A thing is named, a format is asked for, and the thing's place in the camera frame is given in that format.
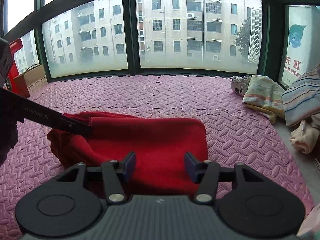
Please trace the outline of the black sleeved forearm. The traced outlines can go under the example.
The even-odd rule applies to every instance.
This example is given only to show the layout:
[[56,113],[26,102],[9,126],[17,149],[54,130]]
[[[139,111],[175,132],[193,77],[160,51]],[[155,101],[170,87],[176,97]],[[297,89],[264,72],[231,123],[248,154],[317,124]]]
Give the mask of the black sleeved forearm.
[[17,122],[24,123],[24,118],[15,119],[14,116],[8,115],[1,119],[1,165],[6,161],[10,150],[13,149],[18,142]]

